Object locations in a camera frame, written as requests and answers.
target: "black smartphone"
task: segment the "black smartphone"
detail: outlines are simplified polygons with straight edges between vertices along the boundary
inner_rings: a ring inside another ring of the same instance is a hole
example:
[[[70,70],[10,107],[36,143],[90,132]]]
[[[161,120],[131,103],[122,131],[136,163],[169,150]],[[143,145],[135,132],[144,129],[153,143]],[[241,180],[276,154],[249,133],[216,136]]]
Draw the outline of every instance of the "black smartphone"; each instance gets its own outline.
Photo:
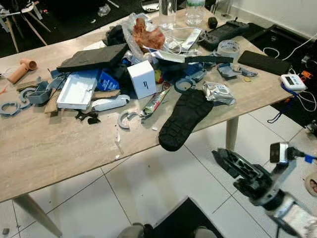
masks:
[[[244,51],[238,63],[258,68],[269,73],[282,75],[288,73],[291,63],[275,59],[269,56],[260,55],[251,51]]]

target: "duct tape roll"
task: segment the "duct tape roll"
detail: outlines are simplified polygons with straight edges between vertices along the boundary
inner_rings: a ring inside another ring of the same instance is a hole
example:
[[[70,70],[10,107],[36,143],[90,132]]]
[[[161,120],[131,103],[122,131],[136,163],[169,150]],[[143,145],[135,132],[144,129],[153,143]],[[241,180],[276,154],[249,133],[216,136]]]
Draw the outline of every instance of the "duct tape roll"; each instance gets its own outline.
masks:
[[[236,59],[240,54],[240,46],[235,41],[221,41],[218,45],[217,53],[223,57],[231,57]]]

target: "tube of glue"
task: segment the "tube of glue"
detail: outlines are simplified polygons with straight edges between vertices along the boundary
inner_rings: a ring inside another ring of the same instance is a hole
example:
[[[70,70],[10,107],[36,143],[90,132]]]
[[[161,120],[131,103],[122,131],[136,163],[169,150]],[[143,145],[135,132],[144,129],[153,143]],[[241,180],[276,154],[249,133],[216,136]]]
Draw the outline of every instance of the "tube of glue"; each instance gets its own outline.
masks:
[[[151,100],[144,106],[142,109],[142,122],[152,116],[153,112],[158,108],[158,106],[163,101],[165,95],[169,92],[170,84],[167,82],[163,82],[162,91],[159,93],[155,93]]]

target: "blue cable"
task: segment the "blue cable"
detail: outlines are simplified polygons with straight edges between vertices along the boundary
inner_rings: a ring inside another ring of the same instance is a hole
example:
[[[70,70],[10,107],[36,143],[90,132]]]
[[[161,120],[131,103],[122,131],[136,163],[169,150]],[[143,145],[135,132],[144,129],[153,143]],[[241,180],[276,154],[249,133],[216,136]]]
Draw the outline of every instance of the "blue cable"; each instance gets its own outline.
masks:
[[[284,83],[281,83],[281,87],[282,89],[284,89],[286,92],[294,95],[294,98],[292,98],[289,103],[285,106],[285,108],[283,110],[281,110],[273,119],[270,119],[270,120],[267,120],[267,123],[270,123],[270,124],[273,124],[274,122],[276,122],[283,113],[285,113],[287,110],[289,110],[289,108],[295,103],[295,100],[297,99],[298,97],[298,94],[295,93],[294,91],[292,90],[289,90],[285,87]]]

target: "white tile floor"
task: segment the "white tile floor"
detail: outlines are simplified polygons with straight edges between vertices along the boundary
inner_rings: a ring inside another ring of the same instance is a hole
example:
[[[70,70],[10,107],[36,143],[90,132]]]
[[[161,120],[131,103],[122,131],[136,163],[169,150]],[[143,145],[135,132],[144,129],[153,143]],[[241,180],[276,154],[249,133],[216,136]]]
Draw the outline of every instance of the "white tile floor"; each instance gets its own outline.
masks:
[[[272,107],[240,117],[236,151],[268,171],[269,145],[290,140],[299,149],[317,154],[317,140],[287,117],[271,125]],[[193,133],[177,152],[155,147],[128,159],[98,168],[32,192],[64,238],[115,238],[133,222],[155,225],[186,196],[193,198],[226,238],[269,238],[276,225],[232,185],[211,151],[224,147],[225,123]],[[303,179],[317,169],[299,161],[283,188],[317,214],[317,199]],[[53,238],[12,201],[0,203],[0,231],[7,238]],[[281,232],[281,238],[290,236]]]

